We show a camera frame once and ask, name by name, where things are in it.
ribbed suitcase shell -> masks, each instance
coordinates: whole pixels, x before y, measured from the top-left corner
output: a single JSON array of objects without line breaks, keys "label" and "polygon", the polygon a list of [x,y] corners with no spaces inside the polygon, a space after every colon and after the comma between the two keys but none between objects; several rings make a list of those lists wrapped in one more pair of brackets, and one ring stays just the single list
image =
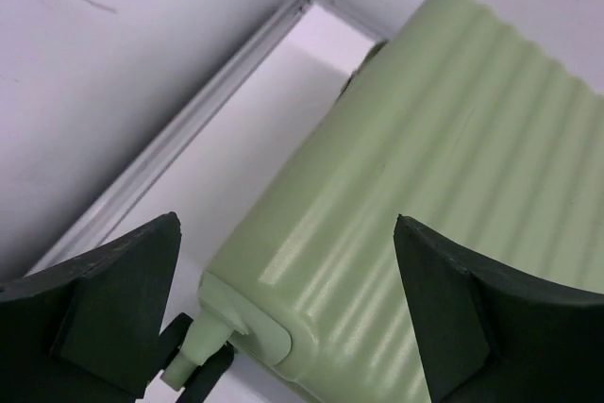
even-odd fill
[{"label": "ribbed suitcase shell", "polygon": [[604,291],[604,103],[473,0],[427,0],[352,81],[209,272],[288,329],[325,403],[428,401],[398,213]]}]

metal frame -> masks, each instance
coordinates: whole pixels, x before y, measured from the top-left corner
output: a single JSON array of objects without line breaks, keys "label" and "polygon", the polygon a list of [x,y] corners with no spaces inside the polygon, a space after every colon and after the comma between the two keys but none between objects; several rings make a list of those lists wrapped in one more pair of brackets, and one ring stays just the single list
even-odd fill
[{"label": "metal frame", "polygon": [[335,0],[289,1],[134,159],[29,274],[69,258],[74,250],[85,252],[101,245],[313,4],[321,5],[368,37],[390,36],[382,27],[373,27],[359,14],[342,8],[340,3],[336,5]]}]

suitcase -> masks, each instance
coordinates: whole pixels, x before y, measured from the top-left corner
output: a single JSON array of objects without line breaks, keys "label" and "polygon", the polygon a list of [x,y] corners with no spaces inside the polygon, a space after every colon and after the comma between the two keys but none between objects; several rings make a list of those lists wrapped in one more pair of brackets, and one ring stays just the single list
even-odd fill
[{"label": "suitcase", "polygon": [[427,0],[214,257],[166,380],[229,339],[309,401],[428,401],[398,213],[603,292],[603,120],[600,96],[488,8]]}]

luggage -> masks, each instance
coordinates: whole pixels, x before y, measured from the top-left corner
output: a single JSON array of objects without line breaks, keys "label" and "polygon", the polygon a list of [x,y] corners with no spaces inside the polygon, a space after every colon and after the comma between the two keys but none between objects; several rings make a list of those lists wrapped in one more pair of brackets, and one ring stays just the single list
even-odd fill
[{"label": "luggage", "polygon": [[603,292],[603,121],[600,96],[488,8],[427,0],[212,260],[201,330],[309,401],[428,401],[397,215]]}]

